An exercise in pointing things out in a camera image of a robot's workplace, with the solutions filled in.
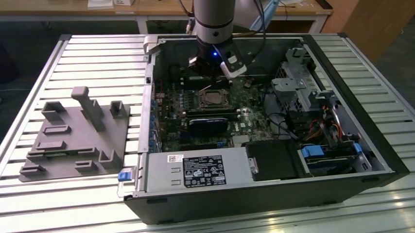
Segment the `metal bracket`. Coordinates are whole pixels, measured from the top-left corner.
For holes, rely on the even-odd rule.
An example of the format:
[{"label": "metal bracket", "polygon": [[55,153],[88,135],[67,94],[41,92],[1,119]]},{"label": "metal bracket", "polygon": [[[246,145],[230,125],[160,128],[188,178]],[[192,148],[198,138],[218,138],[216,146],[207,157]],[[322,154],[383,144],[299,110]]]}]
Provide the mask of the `metal bracket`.
[{"label": "metal bracket", "polygon": [[158,45],[159,45],[159,36],[158,35],[146,36],[143,42],[144,54],[150,55],[155,53],[159,50]]}]

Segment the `black rectangle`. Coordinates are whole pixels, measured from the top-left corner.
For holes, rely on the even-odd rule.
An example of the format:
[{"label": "black rectangle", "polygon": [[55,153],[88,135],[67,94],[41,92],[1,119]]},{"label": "black rectangle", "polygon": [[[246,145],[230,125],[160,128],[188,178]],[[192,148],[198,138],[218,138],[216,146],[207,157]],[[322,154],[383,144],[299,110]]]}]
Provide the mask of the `black rectangle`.
[{"label": "black rectangle", "polygon": [[255,158],[255,181],[287,180],[306,177],[295,142],[290,140],[250,142],[246,145],[250,158]]},{"label": "black rectangle", "polygon": [[183,177],[187,188],[227,184],[222,155],[184,158]]}]

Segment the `power supply label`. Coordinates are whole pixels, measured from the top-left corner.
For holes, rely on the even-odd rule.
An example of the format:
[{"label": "power supply label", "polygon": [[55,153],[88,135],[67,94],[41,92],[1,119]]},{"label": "power supply label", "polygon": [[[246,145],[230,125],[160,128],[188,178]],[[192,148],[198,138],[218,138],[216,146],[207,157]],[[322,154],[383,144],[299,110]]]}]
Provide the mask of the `power supply label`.
[{"label": "power supply label", "polygon": [[183,175],[187,188],[227,184],[222,155],[183,158]]}]

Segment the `white table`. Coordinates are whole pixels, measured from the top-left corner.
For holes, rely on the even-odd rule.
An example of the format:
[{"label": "white table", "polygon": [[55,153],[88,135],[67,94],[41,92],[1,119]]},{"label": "white table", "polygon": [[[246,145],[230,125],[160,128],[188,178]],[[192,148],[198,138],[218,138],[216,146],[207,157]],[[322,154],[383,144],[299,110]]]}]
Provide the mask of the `white table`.
[{"label": "white table", "polygon": [[[336,34],[314,35],[314,38],[414,172],[414,109],[347,38]],[[78,106],[70,94],[72,87],[79,85],[90,87],[90,96],[100,105],[112,100],[131,105],[124,166],[138,164],[140,83],[146,72],[143,40],[143,35],[74,35],[58,42],[0,145],[1,232],[350,233],[404,231],[415,227],[414,173],[339,204],[168,225],[142,223],[122,202],[126,193],[118,193],[116,174],[21,183],[17,179],[20,167],[44,118],[40,109],[47,101],[54,100],[66,107]],[[322,83],[330,88],[324,78]],[[132,191],[132,188],[130,184],[124,191]]]}]

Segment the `blue tab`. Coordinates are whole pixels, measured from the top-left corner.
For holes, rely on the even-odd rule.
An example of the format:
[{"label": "blue tab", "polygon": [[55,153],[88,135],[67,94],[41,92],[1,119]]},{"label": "blue tab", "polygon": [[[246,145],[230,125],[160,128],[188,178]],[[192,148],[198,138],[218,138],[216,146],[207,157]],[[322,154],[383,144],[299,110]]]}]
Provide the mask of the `blue tab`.
[{"label": "blue tab", "polygon": [[324,156],[322,146],[306,146],[300,151],[304,158],[308,156]]},{"label": "blue tab", "polygon": [[355,147],[356,153],[360,154],[363,152],[360,144],[355,143],[355,144],[352,144],[352,146]]},{"label": "blue tab", "polygon": [[307,158],[310,156],[306,148],[300,149],[300,152],[302,152],[304,158]]},{"label": "blue tab", "polygon": [[118,181],[131,181],[131,172],[120,172],[118,174]]}]

